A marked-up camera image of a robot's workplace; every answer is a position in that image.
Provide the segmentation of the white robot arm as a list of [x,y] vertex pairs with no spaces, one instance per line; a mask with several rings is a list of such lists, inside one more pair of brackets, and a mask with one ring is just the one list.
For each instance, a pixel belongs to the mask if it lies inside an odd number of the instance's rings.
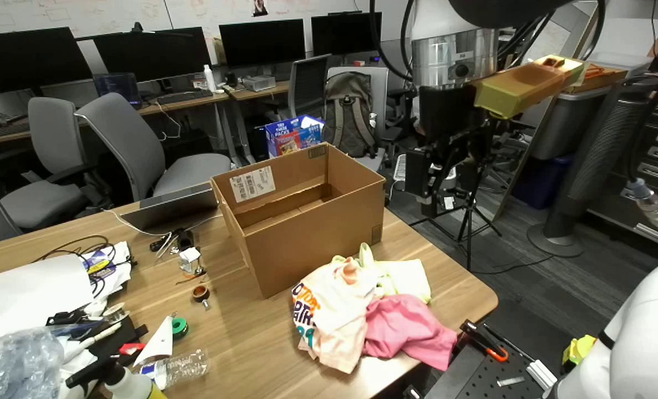
[[658,266],[546,399],[658,399]]

